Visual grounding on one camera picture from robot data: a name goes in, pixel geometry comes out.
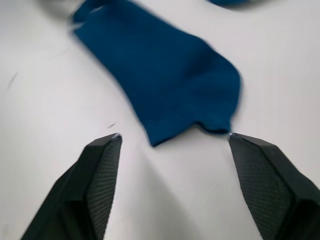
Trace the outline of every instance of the white surface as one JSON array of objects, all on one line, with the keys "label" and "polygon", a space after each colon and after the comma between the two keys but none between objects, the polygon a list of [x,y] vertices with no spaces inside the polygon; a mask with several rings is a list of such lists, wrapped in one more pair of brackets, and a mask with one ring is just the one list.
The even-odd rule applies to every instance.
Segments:
[{"label": "white surface", "polygon": [[[106,240],[261,239],[226,138],[193,128],[149,147],[121,88],[70,33],[74,1],[0,1],[0,239],[19,239],[83,147],[115,132],[124,142]],[[141,2],[239,69],[233,130],[278,145],[320,187],[320,1]]]}]

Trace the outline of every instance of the blue sock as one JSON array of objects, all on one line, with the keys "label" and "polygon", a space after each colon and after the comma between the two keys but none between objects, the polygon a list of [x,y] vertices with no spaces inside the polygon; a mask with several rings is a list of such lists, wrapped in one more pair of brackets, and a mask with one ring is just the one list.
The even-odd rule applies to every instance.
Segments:
[{"label": "blue sock", "polygon": [[209,1],[216,5],[227,6],[227,5],[243,4],[245,2],[248,2],[249,0],[209,0]]},{"label": "blue sock", "polygon": [[240,76],[203,40],[126,0],[87,0],[73,17],[83,22],[75,34],[122,86],[152,146],[193,124],[230,131]]}]

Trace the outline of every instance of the blue cloth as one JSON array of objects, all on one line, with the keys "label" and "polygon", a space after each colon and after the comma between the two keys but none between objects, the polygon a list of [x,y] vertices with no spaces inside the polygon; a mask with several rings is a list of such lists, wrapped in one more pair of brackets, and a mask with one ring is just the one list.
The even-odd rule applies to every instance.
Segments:
[{"label": "blue cloth", "polygon": [[249,2],[249,0],[209,0],[209,1],[220,6],[236,5],[236,4],[243,4],[245,2]]},{"label": "blue cloth", "polygon": [[194,124],[209,133],[229,132],[240,88],[232,64],[134,3],[102,4],[87,0],[73,16],[83,22],[74,32],[120,83],[150,144]]}]

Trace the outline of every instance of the white table surface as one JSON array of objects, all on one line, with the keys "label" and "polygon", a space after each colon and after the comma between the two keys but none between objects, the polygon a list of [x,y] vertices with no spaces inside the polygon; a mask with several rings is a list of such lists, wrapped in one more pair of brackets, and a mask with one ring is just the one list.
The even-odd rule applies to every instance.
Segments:
[{"label": "white table surface", "polygon": [[[115,79],[71,34],[76,1],[0,1],[0,239],[21,237],[86,144],[119,132],[106,240],[260,240],[226,137],[192,128],[151,148]],[[233,131],[278,145],[320,187],[320,1],[140,2],[238,68]]]}]

